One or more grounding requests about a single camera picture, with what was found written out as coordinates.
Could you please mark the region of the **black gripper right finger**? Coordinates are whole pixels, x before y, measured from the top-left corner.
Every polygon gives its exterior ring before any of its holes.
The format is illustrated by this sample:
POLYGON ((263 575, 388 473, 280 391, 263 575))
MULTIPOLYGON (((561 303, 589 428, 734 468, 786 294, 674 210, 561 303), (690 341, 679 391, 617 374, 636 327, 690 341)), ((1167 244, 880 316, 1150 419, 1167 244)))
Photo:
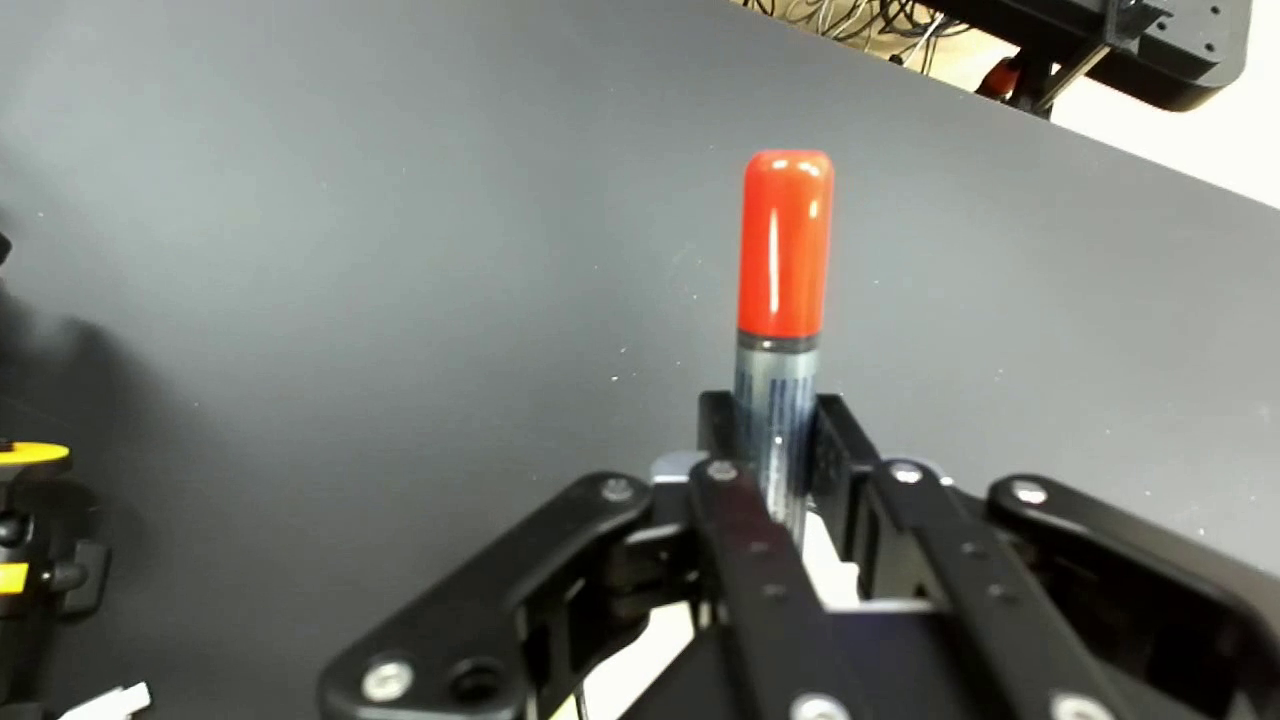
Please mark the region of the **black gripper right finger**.
POLYGON ((813 489, 862 601, 923 601, 923 652, 956 720, 1126 720, 1126 700, 986 523, 983 499, 884 454, 852 409, 816 399, 813 489))

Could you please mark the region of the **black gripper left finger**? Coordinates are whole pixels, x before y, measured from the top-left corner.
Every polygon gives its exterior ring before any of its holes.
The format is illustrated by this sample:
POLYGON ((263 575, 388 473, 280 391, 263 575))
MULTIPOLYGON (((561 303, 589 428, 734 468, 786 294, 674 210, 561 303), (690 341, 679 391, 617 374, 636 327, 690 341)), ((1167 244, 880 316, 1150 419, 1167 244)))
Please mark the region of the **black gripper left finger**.
POLYGON ((734 448, 734 399, 695 399, 690 518, 707 547, 732 687, 750 720, 857 720, 844 652, 786 528, 734 448))

